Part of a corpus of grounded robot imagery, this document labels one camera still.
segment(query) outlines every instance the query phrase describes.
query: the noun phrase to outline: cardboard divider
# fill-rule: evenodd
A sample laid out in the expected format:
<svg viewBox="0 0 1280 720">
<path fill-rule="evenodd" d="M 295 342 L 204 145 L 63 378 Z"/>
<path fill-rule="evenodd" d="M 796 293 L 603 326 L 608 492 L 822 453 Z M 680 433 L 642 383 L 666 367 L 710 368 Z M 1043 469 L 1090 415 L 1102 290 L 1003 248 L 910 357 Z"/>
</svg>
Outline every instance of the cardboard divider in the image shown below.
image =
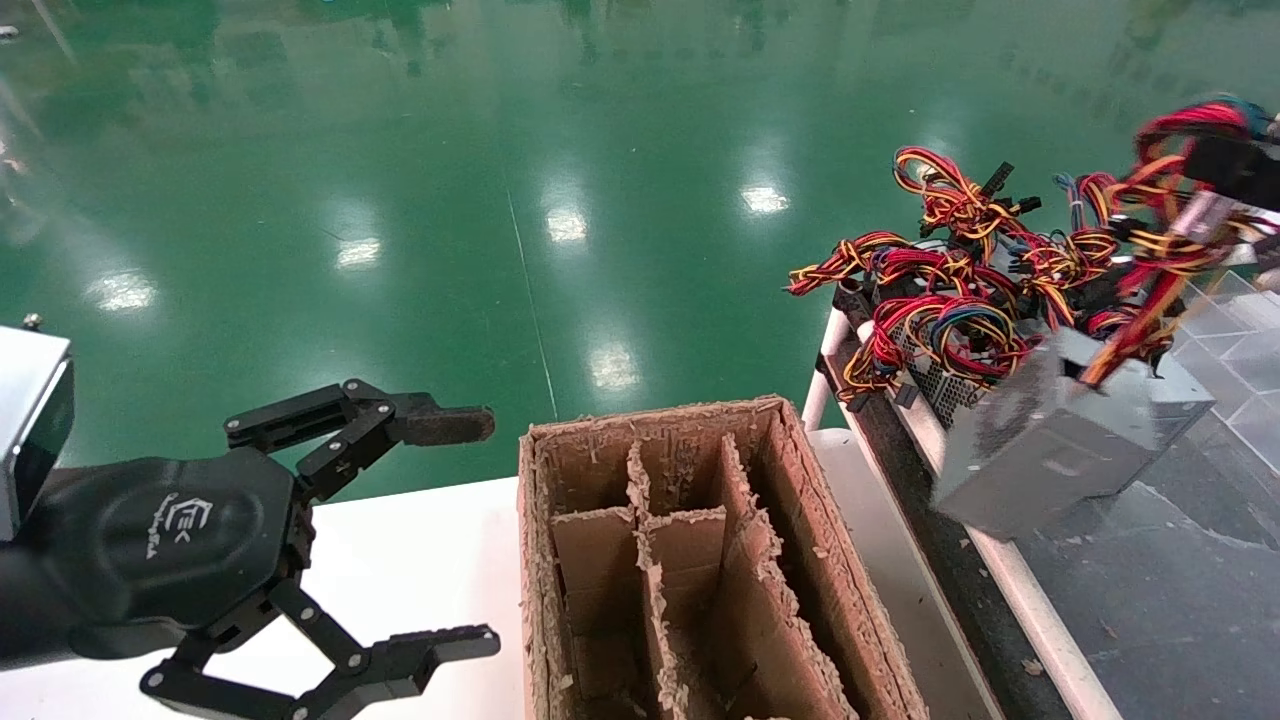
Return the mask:
<svg viewBox="0 0 1280 720">
<path fill-rule="evenodd" d="M 795 410 L 785 420 L 799 423 Z M 928 717 L 905 653 L 858 559 L 813 450 L 799 446 L 787 421 L 769 428 L 749 465 L 749 483 L 783 539 L 778 561 L 810 620 L 814 641 L 840 671 L 849 698 L 868 719 Z"/>
<path fill-rule="evenodd" d="M 689 625 L 710 605 L 724 551 L 724 507 L 686 510 L 649 520 L 641 534 L 662 565 L 666 620 Z"/>
<path fill-rule="evenodd" d="M 628 455 L 634 441 L 626 428 L 598 427 L 591 432 L 566 434 L 541 452 L 547 487 L 552 488 L 552 511 L 582 512 L 627 505 Z"/>
<path fill-rule="evenodd" d="M 652 483 L 649 473 L 644 469 L 644 460 L 640 457 L 640 441 L 631 443 L 627 451 L 627 500 L 631 509 L 636 511 L 636 521 L 644 523 L 653 516 L 649 512 L 649 495 Z"/>
<path fill-rule="evenodd" d="M 652 707 L 635 528 L 630 507 L 550 519 L 584 717 Z"/>
</svg>

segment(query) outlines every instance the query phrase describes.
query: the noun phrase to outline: cardboard compartment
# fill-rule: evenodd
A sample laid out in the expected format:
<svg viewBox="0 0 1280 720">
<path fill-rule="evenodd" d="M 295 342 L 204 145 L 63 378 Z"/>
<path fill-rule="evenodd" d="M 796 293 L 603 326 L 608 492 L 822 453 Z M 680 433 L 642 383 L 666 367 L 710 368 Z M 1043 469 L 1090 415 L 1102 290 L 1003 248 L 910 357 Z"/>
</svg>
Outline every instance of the cardboard compartment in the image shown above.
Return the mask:
<svg viewBox="0 0 1280 720">
<path fill-rule="evenodd" d="M 550 521 L 568 660 L 584 717 L 648 716 L 653 707 L 635 527 L 630 507 L 556 515 Z"/>
<path fill-rule="evenodd" d="M 927 717 L 787 401 L 534 427 L 520 474 L 530 717 Z"/>
<path fill-rule="evenodd" d="M 780 544 L 767 515 L 726 527 L 723 507 L 644 528 L 646 630 L 663 717 L 856 717 L 831 660 L 795 616 L 776 562 Z"/>
</svg>

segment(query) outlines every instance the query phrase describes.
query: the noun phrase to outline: torn cardboard edge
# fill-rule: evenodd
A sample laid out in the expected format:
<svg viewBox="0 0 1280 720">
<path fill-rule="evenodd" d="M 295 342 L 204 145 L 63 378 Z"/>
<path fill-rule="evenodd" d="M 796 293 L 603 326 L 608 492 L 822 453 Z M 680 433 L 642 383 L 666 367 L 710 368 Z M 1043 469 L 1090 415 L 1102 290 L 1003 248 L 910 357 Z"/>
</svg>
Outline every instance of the torn cardboard edge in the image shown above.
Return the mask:
<svg viewBox="0 0 1280 720">
<path fill-rule="evenodd" d="M 662 430 L 676 421 L 700 423 L 699 427 L 714 429 L 717 436 L 722 436 L 726 430 L 721 428 L 727 427 L 728 420 L 741 420 L 744 416 L 769 415 L 778 411 L 783 405 L 790 405 L 790 401 L 778 395 L 763 395 L 754 400 L 701 402 L 644 413 L 599 416 L 584 415 L 576 420 L 566 420 L 563 423 L 530 425 L 529 434 L 525 437 L 538 443 L 566 437 L 572 442 L 581 436 L 584 427 L 594 425 L 602 429 L 612 430 L 616 428 L 625 430 L 627 439 L 644 441 L 660 436 Z"/>
<path fill-rule="evenodd" d="M 627 501 L 635 510 L 636 521 L 645 523 L 653 515 L 649 512 L 649 473 L 640 460 L 640 441 L 631 443 L 627 450 Z"/>
<path fill-rule="evenodd" d="M 545 484 L 538 482 L 534 441 L 520 438 L 520 480 L 516 505 L 520 512 L 521 625 L 525 638 L 526 717 L 579 717 L 573 675 L 568 664 L 570 638 L 558 607 L 559 587 Z"/>
</svg>

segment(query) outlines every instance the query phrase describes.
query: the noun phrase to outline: metal casing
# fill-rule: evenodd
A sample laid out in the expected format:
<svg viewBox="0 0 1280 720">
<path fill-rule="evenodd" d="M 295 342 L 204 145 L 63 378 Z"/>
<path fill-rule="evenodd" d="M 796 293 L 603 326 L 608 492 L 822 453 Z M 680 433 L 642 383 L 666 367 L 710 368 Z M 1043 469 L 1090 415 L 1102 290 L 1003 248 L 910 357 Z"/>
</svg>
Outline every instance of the metal casing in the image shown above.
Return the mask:
<svg viewBox="0 0 1280 720">
<path fill-rule="evenodd" d="M 70 345 L 0 327 L 0 542 L 18 534 L 70 434 Z"/>
<path fill-rule="evenodd" d="M 1085 497 L 1124 489 L 1158 455 L 1149 369 L 1126 361 L 1105 393 L 1064 374 L 1101 343 L 1060 331 L 972 409 L 956 410 L 933 506 L 1009 539 Z"/>
</svg>

